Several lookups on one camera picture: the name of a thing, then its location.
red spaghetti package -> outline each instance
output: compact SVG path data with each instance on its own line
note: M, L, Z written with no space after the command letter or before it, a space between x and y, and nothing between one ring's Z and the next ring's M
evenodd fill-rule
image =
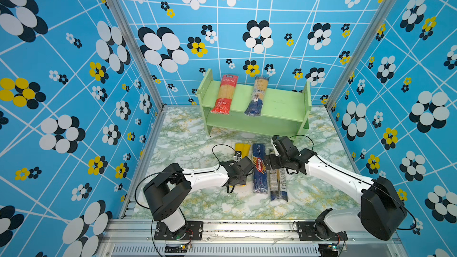
M219 87L218 99L212 113L229 114L230 105L232 104L233 94L235 93L236 82L238 76L224 75L222 76L221 86Z

green shelf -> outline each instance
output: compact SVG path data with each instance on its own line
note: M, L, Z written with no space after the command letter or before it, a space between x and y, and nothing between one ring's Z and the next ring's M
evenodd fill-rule
M308 82L302 93L267 89L262 115L255 117L244 114L254 89L254 86L244 84L236 85L230 114L211 113L216 104L220 84L221 82L213 80L213 72L208 69L197 90L198 102L208 135L213 126L267 136L293 136L306 134L309 130L311 91Z

wall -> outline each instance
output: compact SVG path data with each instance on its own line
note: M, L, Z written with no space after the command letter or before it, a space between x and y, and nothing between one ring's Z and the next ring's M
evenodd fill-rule
M410 256L457 255L456 16L457 0L397 0L328 106L361 174L391 180L417 219L398 232Z
M157 110L109 6L0 0L2 257L92 256L123 205Z
M259 74L270 77L270 88L289 91L309 80L319 105L382 2L121 1L164 103L196 104L196 89L211 68L218 80L231 73L252 84Z

metal base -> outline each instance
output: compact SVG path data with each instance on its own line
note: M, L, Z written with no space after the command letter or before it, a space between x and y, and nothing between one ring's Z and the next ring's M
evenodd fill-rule
M184 235L184 237L182 237L180 240L201 240L203 232L203 221L188 221L187 230L193 232L193 235L186 233L186 235ZM176 240L176 237L175 234L168 229L165 223L158 222L155 229L154 239L172 241Z
M300 241L322 241L319 237L316 236L316 229L314 228L315 222L313 221L298 221L296 222L297 230L298 230L298 237ZM326 240L329 242L336 241L342 239L341 241L347 241L347 235L344 232L338 232L338 234L334 234L330 237L330 239Z

barilla spaghetti box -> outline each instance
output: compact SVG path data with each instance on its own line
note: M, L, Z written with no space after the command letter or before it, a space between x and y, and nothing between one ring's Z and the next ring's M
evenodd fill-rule
M254 192L268 193L267 175L265 169L265 144L252 145L252 162L254 170Z

